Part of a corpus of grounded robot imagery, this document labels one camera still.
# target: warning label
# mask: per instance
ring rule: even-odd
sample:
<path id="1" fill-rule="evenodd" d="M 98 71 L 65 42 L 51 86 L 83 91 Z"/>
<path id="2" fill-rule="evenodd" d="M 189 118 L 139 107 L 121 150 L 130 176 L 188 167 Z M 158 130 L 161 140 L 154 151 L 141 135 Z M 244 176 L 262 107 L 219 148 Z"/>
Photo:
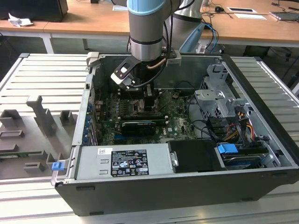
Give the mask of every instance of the warning label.
<path id="1" fill-rule="evenodd" d="M 111 176 L 149 175 L 146 150 L 112 151 Z"/>

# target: blue latch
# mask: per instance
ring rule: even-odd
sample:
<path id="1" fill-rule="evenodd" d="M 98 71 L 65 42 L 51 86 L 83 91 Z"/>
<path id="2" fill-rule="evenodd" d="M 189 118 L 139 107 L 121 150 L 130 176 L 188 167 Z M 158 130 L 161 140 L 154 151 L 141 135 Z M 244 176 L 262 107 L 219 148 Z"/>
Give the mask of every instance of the blue latch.
<path id="1" fill-rule="evenodd" d="M 238 153 L 238 149 L 235 144 L 220 144 L 218 146 L 220 154 L 222 153 Z"/>
<path id="2" fill-rule="evenodd" d="M 52 171 L 63 171 L 64 162 L 54 162 L 52 165 Z"/>

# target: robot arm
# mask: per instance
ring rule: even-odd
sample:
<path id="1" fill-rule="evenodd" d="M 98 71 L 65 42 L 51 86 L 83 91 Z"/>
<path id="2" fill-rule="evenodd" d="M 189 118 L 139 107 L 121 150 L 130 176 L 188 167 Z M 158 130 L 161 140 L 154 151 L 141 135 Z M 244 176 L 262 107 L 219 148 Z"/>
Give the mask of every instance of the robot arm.
<path id="1" fill-rule="evenodd" d="M 151 68 L 153 63 L 165 66 L 166 59 L 160 59 L 163 25 L 164 21 L 179 8 L 181 1 L 110 0 L 114 4 L 127 6 L 129 10 L 132 56 L 126 58 L 111 75 L 111 78 L 119 86 L 127 89 L 131 87 L 136 88 L 134 86 L 137 85 L 134 85 L 134 77 L 131 73 L 136 66 L 142 64 Z"/>

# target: white paper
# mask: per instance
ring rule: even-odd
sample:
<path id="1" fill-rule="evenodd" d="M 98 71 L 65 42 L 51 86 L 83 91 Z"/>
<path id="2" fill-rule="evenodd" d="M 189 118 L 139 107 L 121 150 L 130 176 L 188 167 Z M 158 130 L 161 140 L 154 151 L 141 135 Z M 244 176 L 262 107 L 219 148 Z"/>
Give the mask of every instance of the white paper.
<path id="1" fill-rule="evenodd" d="M 16 27 L 33 25 L 30 19 L 20 19 L 12 16 L 10 13 L 8 15 L 9 15 L 8 21 L 10 21 L 10 23 Z"/>
<path id="2" fill-rule="evenodd" d="M 124 7 L 124 6 L 113 6 L 113 11 L 128 11 L 128 8 L 127 7 Z"/>
<path id="3" fill-rule="evenodd" d="M 98 155 L 111 155 L 113 148 L 98 148 Z"/>
<path id="4" fill-rule="evenodd" d="M 263 17 L 262 15 L 235 13 L 235 16 L 238 17 L 239 19 L 266 20 L 266 18 Z"/>

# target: red wire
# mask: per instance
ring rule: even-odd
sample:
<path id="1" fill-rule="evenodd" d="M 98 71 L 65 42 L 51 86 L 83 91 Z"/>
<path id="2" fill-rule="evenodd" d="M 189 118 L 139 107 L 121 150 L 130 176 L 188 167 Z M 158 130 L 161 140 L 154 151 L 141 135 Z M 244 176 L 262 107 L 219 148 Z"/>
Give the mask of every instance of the red wire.
<path id="1" fill-rule="evenodd" d="M 232 126 L 235 126 L 235 124 L 232 124 L 232 125 L 228 126 L 228 132 L 229 132 L 229 128 L 232 127 Z"/>

